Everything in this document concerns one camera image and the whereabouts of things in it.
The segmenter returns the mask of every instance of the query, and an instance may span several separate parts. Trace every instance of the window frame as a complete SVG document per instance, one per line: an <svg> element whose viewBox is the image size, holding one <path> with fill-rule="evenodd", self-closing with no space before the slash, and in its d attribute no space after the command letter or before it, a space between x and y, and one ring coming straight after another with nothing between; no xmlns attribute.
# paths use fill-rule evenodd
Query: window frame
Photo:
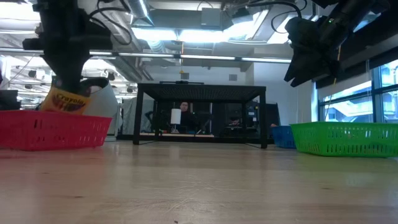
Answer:
<svg viewBox="0 0 398 224"><path fill-rule="evenodd" d="M381 66L371 70L372 86L370 94L368 91L344 96L333 100L318 100L318 120L325 121L325 107L334 103L341 103L348 100L355 100L371 96L373 104L373 123L384 123L384 108L382 95L391 91L398 90L398 84L382 87Z"/></svg>

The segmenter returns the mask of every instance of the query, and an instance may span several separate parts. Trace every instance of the person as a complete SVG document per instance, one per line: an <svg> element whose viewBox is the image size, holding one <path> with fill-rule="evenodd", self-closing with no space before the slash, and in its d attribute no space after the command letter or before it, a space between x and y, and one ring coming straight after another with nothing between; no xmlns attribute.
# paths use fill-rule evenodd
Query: person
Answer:
<svg viewBox="0 0 398 224"><path fill-rule="evenodd" d="M1 86L1 83L2 83L2 73L1 73L1 68L0 68L0 86Z"/></svg>
<svg viewBox="0 0 398 224"><path fill-rule="evenodd" d="M180 104L181 122L177 128L180 133L196 131L197 122L195 116L191 112L189 112L188 108L188 102L182 102Z"/></svg>

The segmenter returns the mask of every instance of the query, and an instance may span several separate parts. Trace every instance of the building outside window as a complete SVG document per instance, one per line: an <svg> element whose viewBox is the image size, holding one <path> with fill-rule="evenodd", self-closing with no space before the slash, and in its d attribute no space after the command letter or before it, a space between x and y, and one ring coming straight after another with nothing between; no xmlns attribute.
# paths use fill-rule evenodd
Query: building outside window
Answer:
<svg viewBox="0 0 398 224"><path fill-rule="evenodd" d="M398 60L372 70L372 81L322 99L320 121L398 123Z"/></svg>

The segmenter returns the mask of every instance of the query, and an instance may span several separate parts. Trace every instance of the ductwork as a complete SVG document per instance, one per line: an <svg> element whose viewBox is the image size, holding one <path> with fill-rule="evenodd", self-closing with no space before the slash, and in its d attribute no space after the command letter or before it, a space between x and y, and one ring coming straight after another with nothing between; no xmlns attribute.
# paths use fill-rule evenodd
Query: ductwork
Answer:
<svg viewBox="0 0 398 224"><path fill-rule="evenodd" d="M166 49L164 46L164 42L161 40L148 40L147 41L149 48L153 53L157 54L175 54L173 50ZM174 58L163 58L163 60L166 60L168 62L172 63L180 63L179 59L174 59Z"/></svg>
<svg viewBox="0 0 398 224"><path fill-rule="evenodd" d="M122 57L116 57L115 60L107 60L107 62L112 63L117 71L129 82L139 83L142 80L142 75L139 71L127 62L126 59Z"/></svg>

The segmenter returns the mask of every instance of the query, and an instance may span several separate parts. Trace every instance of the black metal table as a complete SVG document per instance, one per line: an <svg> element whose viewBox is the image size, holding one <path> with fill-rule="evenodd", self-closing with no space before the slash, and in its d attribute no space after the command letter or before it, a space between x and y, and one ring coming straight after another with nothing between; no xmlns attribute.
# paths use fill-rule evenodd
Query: black metal table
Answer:
<svg viewBox="0 0 398 224"><path fill-rule="evenodd" d="M196 84L153 84L139 83L137 93L136 117L134 121L133 144L138 145L141 131L141 116L144 93L159 105L165 101L187 101L206 103L241 103L242 114L246 114L246 103L260 96L259 127L261 148L267 148L266 127L266 87L264 86L228 86ZM155 138L159 137L159 115L156 110L154 120ZM246 132L246 119L242 122L243 133Z"/></svg>

